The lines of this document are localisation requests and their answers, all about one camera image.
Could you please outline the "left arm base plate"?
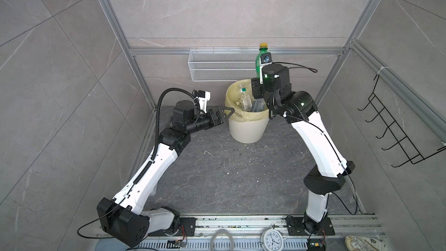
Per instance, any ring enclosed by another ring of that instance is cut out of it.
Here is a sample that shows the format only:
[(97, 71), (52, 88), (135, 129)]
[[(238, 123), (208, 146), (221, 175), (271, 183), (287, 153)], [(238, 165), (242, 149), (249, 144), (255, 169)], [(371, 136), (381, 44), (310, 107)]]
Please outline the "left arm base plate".
[(150, 237), (192, 237), (195, 234), (197, 218), (180, 217), (175, 218), (170, 227), (166, 230), (159, 230), (149, 234)]

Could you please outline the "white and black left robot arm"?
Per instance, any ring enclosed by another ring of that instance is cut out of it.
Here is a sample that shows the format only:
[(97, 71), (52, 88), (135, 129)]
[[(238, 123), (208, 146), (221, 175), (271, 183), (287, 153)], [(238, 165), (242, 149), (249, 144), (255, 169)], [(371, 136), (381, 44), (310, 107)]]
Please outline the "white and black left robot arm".
[[(184, 93), (189, 99), (177, 103), (172, 123), (160, 130), (162, 102), (170, 92)], [(153, 232), (177, 232), (180, 214), (176, 210), (162, 207), (145, 214), (143, 209), (164, 172), (190, 143), (191, 134), (219, 126), (234, 114), (234, 108), (208, 107), (209, 100), (208, 91), (168, 88), (161, 93), (156, 108), (155, 142), (151, 154), (112, 199), (103, 198), (97, 205), (97, 220), (107, 234), (106, 238), (116, 238), (133, 248)]]

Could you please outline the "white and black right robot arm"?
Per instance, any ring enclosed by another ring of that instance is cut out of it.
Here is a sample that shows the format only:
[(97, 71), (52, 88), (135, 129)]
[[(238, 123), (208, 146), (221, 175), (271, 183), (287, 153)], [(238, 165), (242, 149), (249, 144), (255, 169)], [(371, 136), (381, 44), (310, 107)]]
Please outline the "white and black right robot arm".
[(252, 79), (255, 98), (263, 98), (269, 117), (281, 116), (298, 132), (315, 160), (316, 165), (304, 178), (308, 189), (307, 208), (303, 225), (309, 234), (317, 234), (328, 220), (330, 194), (345, 185), (345, 177), (354, 170), (354, 162), (346, 160), (338, 151), (322, 122), (317, 104), (305, 91), (293, 91), (290, 69), (297, 64), (284, 66), (270, 62), (256, 68)]

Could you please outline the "white analog clock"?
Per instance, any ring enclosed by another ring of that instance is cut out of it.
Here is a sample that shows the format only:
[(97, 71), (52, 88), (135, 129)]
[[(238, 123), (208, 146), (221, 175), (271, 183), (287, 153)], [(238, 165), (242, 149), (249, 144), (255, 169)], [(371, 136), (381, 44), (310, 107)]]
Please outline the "white analog clock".
[(264, 251), (282, 251), (284, 238), (278, 230), (270, 228), (262, 233), (261, 246)]

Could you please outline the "white bin with yellow bag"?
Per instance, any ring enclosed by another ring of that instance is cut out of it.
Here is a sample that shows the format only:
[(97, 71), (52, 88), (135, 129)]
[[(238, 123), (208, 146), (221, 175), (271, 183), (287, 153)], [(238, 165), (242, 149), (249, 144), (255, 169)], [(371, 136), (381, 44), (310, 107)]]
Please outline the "white bin with yellow bag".
[(231, 136), (243, 144), (252, 144), (261, 139), (269, 122), (269, 111), (261, 98), (262, 111), (251, 112), (243, 110), (242, 94), (250, 96), (252, 107), (255, 99), (252, 93), (251, 79), (239, 80), (231, 84), (225, 96), (225, 106), (234, 108), (234, 113), (229, 118)]

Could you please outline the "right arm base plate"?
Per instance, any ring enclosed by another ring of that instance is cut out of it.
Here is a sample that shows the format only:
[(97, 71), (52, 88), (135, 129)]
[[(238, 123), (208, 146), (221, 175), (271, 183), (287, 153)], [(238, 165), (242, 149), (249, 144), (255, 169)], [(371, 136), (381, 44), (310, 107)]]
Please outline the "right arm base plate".
[(290, 236), (335, 235), (333, 224), (328, 216), (316, 222), (306, 214), (303, 217), (286, 216), (286, 227)]

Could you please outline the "clear tube loop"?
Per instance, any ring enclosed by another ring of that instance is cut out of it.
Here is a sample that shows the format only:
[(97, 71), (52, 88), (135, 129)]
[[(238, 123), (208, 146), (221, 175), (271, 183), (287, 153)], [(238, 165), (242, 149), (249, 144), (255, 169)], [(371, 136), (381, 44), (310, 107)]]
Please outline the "clear tube loop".
[(229, 248), (230, 251), (235, 250), (235, 240), (228, 230), (220, 229), (211, 237), (210, 250)]

